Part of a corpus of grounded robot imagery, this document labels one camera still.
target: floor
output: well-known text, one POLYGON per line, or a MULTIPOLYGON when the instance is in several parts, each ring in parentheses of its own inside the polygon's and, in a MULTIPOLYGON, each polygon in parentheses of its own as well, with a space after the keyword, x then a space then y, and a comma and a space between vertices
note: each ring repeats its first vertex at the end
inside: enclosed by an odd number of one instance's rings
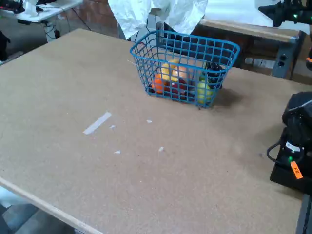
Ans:
POLYGON ((12 234, 75 234, 73 228, 31 204, 9 207, 3 218, 12 234))
MULTIPOLYGON (((56 19, 56 29, 60 30, 61 35, 73 31, 77 28, 86 29, 86 26, 77 20, 70 20, 67 23, 66 19, 56 19)), ((112 30, 101 25, 88 24, 92 31, 109 36, 117 37, 117 29, 112 30)), ((11 40, 8 44, 8 54, 13 54, 18 51, 27 53, 39 46, 47 43, 43 24, 23 25, 17 23, 17 20, 0 18, 0 30, 11 40)))

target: white tape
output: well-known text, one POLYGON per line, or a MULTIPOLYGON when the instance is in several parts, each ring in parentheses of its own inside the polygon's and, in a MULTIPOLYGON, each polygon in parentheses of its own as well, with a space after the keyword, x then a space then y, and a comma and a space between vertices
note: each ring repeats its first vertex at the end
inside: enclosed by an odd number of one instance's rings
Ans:
POLYGON ((103 116, 98 118, 97 121, 95 121, 86 130, 84 130, 83 133, 88 135, 88 134, 94 132, 94 130, 97 129, 102 123, 104 123, 110 116, 112 116, 112 114, 109 112, 106 112, 103 116))
POLYGON ((132 63, 134 66, 136 66, 136 64, 134 63, 134 62, 131 62, 131 61, 129 61, 129 60, 127 60, 128 62, 130 62, 130 63, 132 63))
POLYGON ((288 149, 291 149, 291 150, 296 151, 296 152, 300 152, 301 151, 299 147, 290 144, 288 141, 286 142, 286 147, 288 149))

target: orange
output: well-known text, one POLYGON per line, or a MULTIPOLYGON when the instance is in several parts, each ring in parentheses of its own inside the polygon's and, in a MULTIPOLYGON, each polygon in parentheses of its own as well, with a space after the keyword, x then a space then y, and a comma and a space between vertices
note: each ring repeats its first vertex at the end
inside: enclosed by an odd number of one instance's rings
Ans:
POLYGON ((155 90, 156 93, 162 94, 162 91, 164 89, 164 84, 162 83, 160 74, 155 75, 155 78, 152 81, 152 88, 155 90))

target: wooden tabletop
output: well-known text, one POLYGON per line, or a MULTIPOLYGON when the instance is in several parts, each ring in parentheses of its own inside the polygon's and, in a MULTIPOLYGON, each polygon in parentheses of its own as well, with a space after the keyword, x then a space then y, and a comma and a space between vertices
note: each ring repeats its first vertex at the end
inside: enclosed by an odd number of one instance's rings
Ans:
POLYGON ((299 32, 295 30, 279 29, 272 27, 263 27, 245 23, 233 23, 227 21, 218 21, 210 19, 202 19, 200 24, 223 29, 231 32, 242 33, 254 37, 266 38, 271 40, 277 40, 281 42, 294 43, 298 38, 299 32))
POLYGON ((76 30, 0 68, 0 184, 87 234, 293 234, 265 151, 311 87, 233 68, 198 110, 147 95, 131 45, 76 30))

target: white table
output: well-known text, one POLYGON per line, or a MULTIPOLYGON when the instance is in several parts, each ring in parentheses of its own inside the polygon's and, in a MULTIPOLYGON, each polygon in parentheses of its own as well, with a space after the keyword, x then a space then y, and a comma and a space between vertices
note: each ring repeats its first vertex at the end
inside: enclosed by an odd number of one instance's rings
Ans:
POLYGON ((0 10, 0 15, 17 19, 24 20, 33 23, 41 23, 43 20, 47 21, 46 27, 44 28, 48 42, 52 41, 55 37, 55 29, 53 27, 51 18, 59 15, 60 13, 76 7, 82 4, 83 0, 57 0, 56 2, 48 3, 46 5, 38 5, 43 11, 38 12, 37 16, 31 16, 22 12, 20 14, 14 14, 12 11, 0 10))

